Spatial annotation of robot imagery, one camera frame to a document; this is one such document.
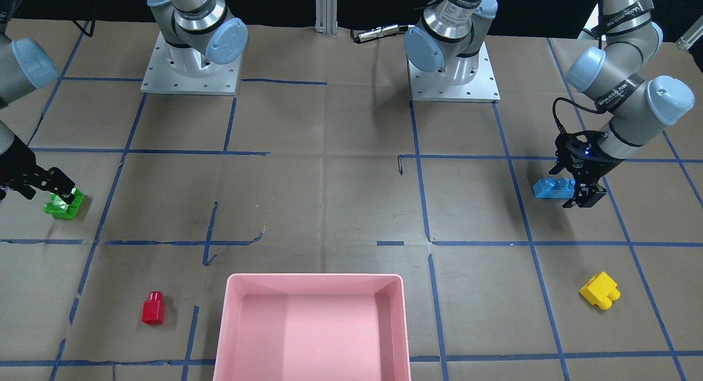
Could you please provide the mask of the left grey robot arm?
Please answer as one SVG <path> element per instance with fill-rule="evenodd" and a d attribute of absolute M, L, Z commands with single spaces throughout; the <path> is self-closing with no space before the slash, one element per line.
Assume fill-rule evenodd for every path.
<path fill-rule="evenodd" d="M 570 66 L 568 83 L 594 103 L 594 114 L 612 114 L 599 130 L 569 133 L 557 121 L 555 175 L 573 177 L 573 195 L 565 208 L 590 208 L 607 190 L 599 181 L 661 131 L 675 124 L 695 105 L 695 95 L 670 76 L 647 80 L 640 69 L 663 40 L 652 21 L 652 0 L 599 0 L 593 38 L 604 48 L 590 47 Z M 447 74 L 449 69 L 475 68 L 479 49 L 497 13 L 497 0 L 434 0 L 424 6 L 419 23 L 408 28 L 404 49 L 420 71 Z"/>

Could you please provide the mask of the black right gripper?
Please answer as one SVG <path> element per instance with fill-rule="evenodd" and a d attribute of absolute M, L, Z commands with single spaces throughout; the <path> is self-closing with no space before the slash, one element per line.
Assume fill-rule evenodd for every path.
<path fill-rule="evenodd" d="M 72 204 L 75 183 L 60 168 L 51 167 L 47 171 L 37 164 L 33 151 L 14 136 L 12 143 L 1 156 L 1 185 L 33 199 L 36 190 L 50 192 L 66 204 Z"/>

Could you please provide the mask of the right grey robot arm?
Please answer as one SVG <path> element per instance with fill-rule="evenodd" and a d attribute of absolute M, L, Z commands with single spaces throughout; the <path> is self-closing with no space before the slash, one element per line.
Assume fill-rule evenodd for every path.
<path fill-rule="evenodd" d="M 225 0 L 146 0 L 160 28 L 141 91 L 161 95 L 234 95 L 248 28 Z M 10 103 L 59 78 L 50 56 L 30 38 L 2 33 L 1 103 Z M 59 168 L 43 169 L 33 151 L 1 125 L 2 189 L 32 199 L 37 190 L 72 204 L 74 182 Z"/>

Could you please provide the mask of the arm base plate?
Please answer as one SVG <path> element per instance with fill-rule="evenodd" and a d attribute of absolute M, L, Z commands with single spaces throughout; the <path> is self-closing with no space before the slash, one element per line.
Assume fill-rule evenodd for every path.
<path fill-rule="evenodd" d="M 193 48 L 169 45 L 161 33 L 150 58 L 141 91 L 161 95 L 235 96 L 243 56 L 215 64 Z"/>
<path fill-rule="evenodd" d="M 408 61 L 412 100 L 497 103 L 501 99 L 485 44 L 470 58 L 452 58 L 441 71 L 424 72 Z"/>

